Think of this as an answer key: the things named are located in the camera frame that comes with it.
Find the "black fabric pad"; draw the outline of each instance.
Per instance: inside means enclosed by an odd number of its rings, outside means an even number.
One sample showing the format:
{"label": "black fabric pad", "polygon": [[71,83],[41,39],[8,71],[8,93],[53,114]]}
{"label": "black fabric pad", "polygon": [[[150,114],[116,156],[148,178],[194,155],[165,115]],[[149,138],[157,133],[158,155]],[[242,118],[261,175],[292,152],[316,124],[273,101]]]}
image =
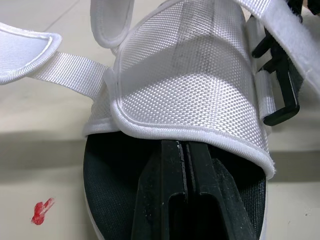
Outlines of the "black fabric pad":
{"label": "black fabric pad", "polygon": [[[138,139],[122,132],[88,136],[83,178],[93,219],[105,240],[130,240],[139,176],[158,140]],[[265,210],[266,177],[243,158],[213,147],[232,174],[259,239]]]}

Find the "white floor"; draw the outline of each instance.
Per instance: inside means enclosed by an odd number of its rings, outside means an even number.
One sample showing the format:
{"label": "white floor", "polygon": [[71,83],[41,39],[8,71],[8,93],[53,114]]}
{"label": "white floor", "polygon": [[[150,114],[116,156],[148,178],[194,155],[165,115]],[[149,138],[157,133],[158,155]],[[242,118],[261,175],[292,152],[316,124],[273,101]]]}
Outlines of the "white floor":
{"label": "white floor", "polygon": [[[136,0],[132,24],[161,2]],[[89,0],[0,0],[0,22],[59,33],[59,51],[113,64],[111,52],[92,36]],[[91,104],[71,90],[30,78],[0,87],[1,240],[97,239],[82,178],[81,132]],[[320,127],[314,114],[301,122],[298,116],[270,137],[277,175],[269,182],[267,240],[320,236]],[[55,204],[44,223],[31,224],[35,204],[51,197]]]}

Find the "red stain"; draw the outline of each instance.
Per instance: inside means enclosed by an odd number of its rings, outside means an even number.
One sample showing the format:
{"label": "red stain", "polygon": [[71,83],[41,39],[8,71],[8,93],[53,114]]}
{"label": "red stain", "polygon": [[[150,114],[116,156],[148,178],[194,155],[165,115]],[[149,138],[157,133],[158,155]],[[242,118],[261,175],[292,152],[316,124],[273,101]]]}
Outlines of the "red stain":
{"label": "red stain", "polygon": [[35,225],[41,225],[45,220],[45,214],[53,206],[55,200],[49,198],[45,204],[41,201],[34,206],[34,215],[32,217],[31,223]]}

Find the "white strap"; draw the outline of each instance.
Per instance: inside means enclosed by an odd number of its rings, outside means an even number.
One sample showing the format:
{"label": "white strap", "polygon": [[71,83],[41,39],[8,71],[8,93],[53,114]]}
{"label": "white strap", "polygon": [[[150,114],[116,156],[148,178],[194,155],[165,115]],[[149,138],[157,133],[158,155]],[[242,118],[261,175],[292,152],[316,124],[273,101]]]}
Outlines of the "white strap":
{"label": "white strap", "polygon": [[28,31],[0,22],[0,85],[40,68],[55,54],[61,41],[57,33]]}
{"label": "white strap", "polygon": [[320,46],[285,0],[234,0],[249,10],[291,58],[302,78],[320,92]]}
{"label": "white strap", "polygon": [[83,56],[56,52],[29,77],[59,84],[94,100],[101,89],[106,69],[102,64]]}
{"label": "white strap", "polygon": [[103,48],[115,48],[127,36],[134,0],[91,0],[91,29]]}
{"label": "white strap", "polygon": [[255,89],[258,98],[259,116],[263,121],[266,116],[277,110],[272,91],[272,81],[267,71],[262,70],[255,75]]}

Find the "white fabric cover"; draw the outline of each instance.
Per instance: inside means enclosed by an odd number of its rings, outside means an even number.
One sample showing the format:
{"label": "white fabric cover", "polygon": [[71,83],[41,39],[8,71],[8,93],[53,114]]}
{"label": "white fabric cover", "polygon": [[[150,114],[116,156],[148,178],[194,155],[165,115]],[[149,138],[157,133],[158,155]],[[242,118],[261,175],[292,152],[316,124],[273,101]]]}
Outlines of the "white fabric cover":
{"label": "white fabric cover", "polygon": [[150,16],[131,30],[105,74],[117,126],[137,138],[215,145],[270,178],[240,6],[172,0]]}

